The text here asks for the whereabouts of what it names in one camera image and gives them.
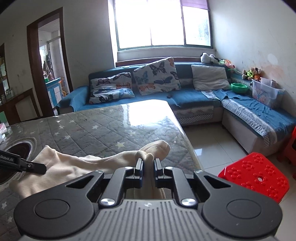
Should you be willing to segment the white plush toy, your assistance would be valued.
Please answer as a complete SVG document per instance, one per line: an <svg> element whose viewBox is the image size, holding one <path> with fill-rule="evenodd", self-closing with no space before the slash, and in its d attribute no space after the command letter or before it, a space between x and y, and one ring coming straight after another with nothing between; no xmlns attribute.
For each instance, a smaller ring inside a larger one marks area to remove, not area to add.
<svg viewBox="0 0 296 241"><path fill-rule="evenodd" d="M206 52L200 56L201 62L204 64L219 64L219 59L214 54L208 55Z"/></svg>

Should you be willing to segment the orange green plush toy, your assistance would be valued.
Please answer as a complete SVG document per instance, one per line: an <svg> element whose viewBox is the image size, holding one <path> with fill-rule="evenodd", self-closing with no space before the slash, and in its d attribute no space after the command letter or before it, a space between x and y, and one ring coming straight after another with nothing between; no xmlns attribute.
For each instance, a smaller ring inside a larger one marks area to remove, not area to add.
<svg viewBox="0 0 296 241"><path fill-rule="evenodd" d="M223 66L226 66L230 69L235 69L235 65L232 64L232 62L230 60L227 60L227 59L221 59L219 61L219 64L220 65L223 65Z"/></svg>

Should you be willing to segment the dark wooden door frame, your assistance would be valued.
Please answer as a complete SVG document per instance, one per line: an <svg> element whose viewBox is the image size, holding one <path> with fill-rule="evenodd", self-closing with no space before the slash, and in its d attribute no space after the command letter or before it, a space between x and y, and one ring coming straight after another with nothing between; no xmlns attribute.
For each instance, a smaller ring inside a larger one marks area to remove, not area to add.
<svg viewBox="0 0 296 241"><path fill-rule="evenodd" d="M64 39L63 9L59 8L27 26L30 68L43 117L54 115L46 83L61 78L62 94L73 91Z"/></svg>

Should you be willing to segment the clear plastic storage box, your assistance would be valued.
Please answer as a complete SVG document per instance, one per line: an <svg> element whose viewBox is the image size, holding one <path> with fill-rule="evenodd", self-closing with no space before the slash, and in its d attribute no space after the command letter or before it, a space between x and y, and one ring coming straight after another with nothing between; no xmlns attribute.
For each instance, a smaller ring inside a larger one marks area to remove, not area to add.
<svg viewBox="0 0 296 241"><path fill-rule="evenodd" d="M252 97L269 108L279 108L284 94L285 90L273 80L261 78L261 81L252 81Z"/></svg>

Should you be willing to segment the blue children's cabinet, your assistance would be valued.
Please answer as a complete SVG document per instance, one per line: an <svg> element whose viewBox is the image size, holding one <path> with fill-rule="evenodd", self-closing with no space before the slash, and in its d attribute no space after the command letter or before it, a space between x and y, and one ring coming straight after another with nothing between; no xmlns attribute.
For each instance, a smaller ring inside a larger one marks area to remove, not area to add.
<svg viewBox="0 0 296 241"><path fill-rule="evenodd" d="M48 92L52 109L54 109L63 98L61 78L57 78L47 82L46 89Z"/></svg>

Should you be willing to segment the red plastic stool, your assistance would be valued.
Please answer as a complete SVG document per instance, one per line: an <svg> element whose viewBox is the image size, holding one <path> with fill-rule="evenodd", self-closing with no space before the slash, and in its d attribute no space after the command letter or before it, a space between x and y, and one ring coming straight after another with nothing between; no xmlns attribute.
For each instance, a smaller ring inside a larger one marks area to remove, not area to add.
<svg viewBox="0 0 296 241"><path fill-rule="evenodd" d="M226 166L218 177L259 192L277 203L290 189L288 178L263 154L255 152Z"/></svg>

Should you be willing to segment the plain grey cushion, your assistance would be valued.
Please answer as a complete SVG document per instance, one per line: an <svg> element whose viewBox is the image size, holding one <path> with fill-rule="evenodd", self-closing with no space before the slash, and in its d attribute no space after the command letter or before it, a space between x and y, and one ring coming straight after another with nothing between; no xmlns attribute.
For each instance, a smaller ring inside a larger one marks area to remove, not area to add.
<svg viewBox="0 0 296 241"><path fill-rule="evenodd" d="M197 91L229 90L231 88L224 67L191 65L193 85Z"/></svg>

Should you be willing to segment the green and brown plush toys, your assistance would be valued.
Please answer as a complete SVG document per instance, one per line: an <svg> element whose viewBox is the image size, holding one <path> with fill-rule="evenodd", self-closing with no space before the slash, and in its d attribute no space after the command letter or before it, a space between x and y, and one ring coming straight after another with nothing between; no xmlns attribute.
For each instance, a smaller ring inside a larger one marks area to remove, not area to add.
<svg viewBox="0 0 296 241"><path fill-rule="evenodd" d="M244 80L256 80L256 81L260 81L261 80L261 73L262 70L260 68L257 67L252 67L250 70L246 71L243 70L242 72L242 79Z"/></svg>

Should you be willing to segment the lying butterfly pillow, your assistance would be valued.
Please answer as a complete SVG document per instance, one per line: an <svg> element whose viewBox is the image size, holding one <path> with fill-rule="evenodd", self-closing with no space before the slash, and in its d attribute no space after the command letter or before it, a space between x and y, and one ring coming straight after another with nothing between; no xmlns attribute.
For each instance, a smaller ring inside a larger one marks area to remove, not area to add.
<svg viewBox="0 0 296 241"><path fill-rule="evenodd" d="M90 80L90 104L111 102L113 100L134 98L132 75L123 72L111 77Z"/></svg>

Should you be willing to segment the green bowl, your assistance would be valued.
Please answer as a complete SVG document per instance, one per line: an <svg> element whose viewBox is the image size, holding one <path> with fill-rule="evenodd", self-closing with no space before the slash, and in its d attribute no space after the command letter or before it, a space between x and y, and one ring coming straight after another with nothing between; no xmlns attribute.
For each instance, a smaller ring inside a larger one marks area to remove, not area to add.
<svg viewBox="0 0 296 241"><path fill-rule="evenodd" d="M241 84L241 83L232 83L231 90L233 92L235 92L236 94L245 94L248 92L249 87L247 85Z"/></svg>

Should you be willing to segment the blue corner sofa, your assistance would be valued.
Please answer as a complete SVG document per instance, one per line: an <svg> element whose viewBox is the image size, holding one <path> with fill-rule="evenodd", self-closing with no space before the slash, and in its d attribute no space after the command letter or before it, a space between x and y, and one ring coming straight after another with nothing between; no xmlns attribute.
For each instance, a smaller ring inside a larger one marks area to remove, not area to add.
<svg viewBox="0 0 296 241"><path fill-rule="evenodd" d="M277 152L280 144L291 136L295 128L295 118L283 109L269 108L250 97L249 94L236 94L231 88L229 90L197 91L193 85L191 65L193 64L175 63L181 84L180 90L150 95L140 94L133 77L133 71L142 66L118 67L91 73L88 85L78 87L58 103L58 113L159 99L169 104L177 120L183 126L221 122L248 153L258 152L266 156L271 155ZM199 63L196 65L224 67L217 64ZM231 84L228 68L224 68ZM91 79L111 77L123 72L130 72L132 75L134 98L97 104L89 103Z"/></svg>

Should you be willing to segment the cream beige garment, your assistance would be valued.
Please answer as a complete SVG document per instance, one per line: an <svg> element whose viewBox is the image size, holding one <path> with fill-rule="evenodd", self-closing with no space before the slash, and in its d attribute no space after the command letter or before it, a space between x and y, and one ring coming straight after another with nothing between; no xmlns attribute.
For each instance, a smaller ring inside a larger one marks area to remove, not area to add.
<svg viewBox="0 0 296 241"><path fill-rule="evenodd" d="M155 187L153 166L154 159L158 158L162 161L167 157L170 150L170 145L166 141L158 140L145 145L138 151L123 151L113 156L101 158L91 155L85 157L71 156L45 146L33 161L45 164L46 173L44 175L25 173L18 180L13 180L10 183L10 189L24 199L92 171L101 170L106 174L112 174L121 167L134 167L137 160L141 158L144 161L142 188L128 190L126 197L132 199L164 199L166 197L164 190Z"/></svg>

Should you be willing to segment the upright butterfly pillow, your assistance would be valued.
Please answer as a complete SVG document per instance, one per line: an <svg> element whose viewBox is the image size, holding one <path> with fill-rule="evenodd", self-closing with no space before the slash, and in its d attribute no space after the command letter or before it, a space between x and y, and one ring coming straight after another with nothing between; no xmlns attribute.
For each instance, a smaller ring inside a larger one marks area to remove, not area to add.
<svg viewBox="0 0 296 241"><path fill-rule="evenodd" d="M139 67L133 71L133 77L141 95L181 89L173 57Z"/></svg>

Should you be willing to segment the dark wooden cabinet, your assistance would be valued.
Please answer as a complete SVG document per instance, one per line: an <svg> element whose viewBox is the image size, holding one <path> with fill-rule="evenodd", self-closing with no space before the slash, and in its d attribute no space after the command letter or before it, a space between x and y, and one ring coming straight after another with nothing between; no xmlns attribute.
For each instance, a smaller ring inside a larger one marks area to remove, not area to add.
<svg viewBox="0 0 296 241"><path fill-rule="evenodd" d="M20 123L21 119L18 114L16 104L23 101L26 98L30 98L35 113L38 119L41 117L37 102L34 98L33 89L30 88L29 90L23 91L20 94L14 95L13 90L10 87L8 74L6 71L6 59L5 59L5 49L4 43L1 44L1 113L3 113L6 117L6 122L8 125L14 125L16 123Z"/></svg>

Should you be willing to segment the pink tissue pack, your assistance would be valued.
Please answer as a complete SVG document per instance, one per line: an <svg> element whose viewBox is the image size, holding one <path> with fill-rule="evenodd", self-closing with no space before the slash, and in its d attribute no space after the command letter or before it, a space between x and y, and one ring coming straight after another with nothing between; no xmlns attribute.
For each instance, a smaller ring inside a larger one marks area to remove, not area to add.
<svg viewBox="0 0 296 241"><path fill-rule="evenodd" d="M6 138L7 131L5 123L0 123L0 143Z"/></svg>

